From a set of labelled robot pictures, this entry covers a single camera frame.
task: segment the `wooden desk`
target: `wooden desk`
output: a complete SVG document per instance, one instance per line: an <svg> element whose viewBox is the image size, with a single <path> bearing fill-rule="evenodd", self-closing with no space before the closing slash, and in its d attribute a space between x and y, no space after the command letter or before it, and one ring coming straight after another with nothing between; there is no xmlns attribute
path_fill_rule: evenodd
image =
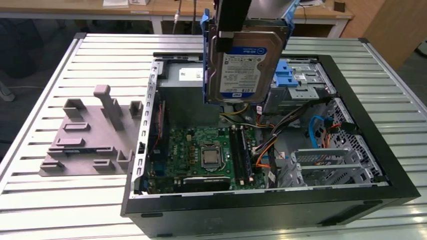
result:
<svg viewBox="0 0 427 240"><path fill-rule="evenodd" d="M214 0L198 0L198 20L206 8L214 11ZM326 6L298 9L297 24L333 25L329 37L338 38L348 21L354 17L350 11L338 12L333 9L334 0ZM174 0L151 0L147 6L130 5L130 8L105 9L103 0L0 0L0 18L29 19L86 19L86 20L150 20L155 34L162 34L162 21L173 21L179 7ZM182 0L181 21L191 21L194 0Z"/></svg>

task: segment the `motherboard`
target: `motherboard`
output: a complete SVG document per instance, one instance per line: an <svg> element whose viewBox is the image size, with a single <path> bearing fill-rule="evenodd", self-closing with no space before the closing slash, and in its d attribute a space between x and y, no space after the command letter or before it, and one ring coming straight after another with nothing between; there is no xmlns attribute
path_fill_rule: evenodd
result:
<svg viewBox="0 0 427 240"><path fill-rule="evenodd" d="M266 188L263 172L253 171L250 150L255 145L251 127L173 128L167 161L153 163L155 191L175 193L179 181L202 181L211 177L217 177L218 187L225 184L225 178L229 190Z"/></svg>

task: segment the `hard disk drive label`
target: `hard disk drive label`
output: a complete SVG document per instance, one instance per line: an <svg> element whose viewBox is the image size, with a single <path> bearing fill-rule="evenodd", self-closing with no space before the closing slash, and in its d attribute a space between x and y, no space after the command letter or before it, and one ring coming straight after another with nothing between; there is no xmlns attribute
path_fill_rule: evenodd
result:
<svg viewBox="0 0 427 240"><path fill-rule="evenodd" d="M259 85L262 72L258 65L265 61L266 47L233 47L223 54L221 94L227 98L250 97Z"/></svg>

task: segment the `sticker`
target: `sticker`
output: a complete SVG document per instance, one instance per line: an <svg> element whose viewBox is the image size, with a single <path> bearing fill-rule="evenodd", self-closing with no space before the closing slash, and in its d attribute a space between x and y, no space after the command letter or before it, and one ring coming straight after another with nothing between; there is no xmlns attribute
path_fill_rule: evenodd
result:
<svg viewBox="0 0 427 240"><path fill-rule="evenodd" d="M223 54L221 94L226 98L247 98L258 88L262 72L258 65L265 61L266 47L233 47Z"/></svg>
<svg viewBox="0 0 427 240"><path fill-rule="evenodd" d="M182 68L179 70L181 81L203 81L203 68Z"/></svg>
<svg viewBox="0 0 427 240"><path fill-rule="evenodd" d="M131 11L131 14L150 14L150 11Z"/></svg>
<svg viewBox="0 0 427 240"><path fill-rule="evenodd" d="M269 172L269 178L274 183L277 182L277 175L271 171Z"/></svg>
<svg viewBox="0 0 427 240"><path fill-rule="evenodd" d="M261 106L261 105L257 106L257 113L258 113L259 115L263 114L263 106Z"/></svg>

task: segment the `wall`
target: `wall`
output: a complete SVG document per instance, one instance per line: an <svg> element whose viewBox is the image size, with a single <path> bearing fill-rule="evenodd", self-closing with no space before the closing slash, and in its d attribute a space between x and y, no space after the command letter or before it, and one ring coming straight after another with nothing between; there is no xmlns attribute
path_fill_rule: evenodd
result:
<svg viewBox="0 0 427 240"><path fill-rule="evenodd" d="M348 23L342 38L361 38L380 12L386 0L346 0L346 8L353 12L354 18Z"/></svg>
<svg viewBox="0 0 427 240"><path fill-rule="evenodd" d="M386 0L364 37L400 69L427 38L427 0Z"/></svg>

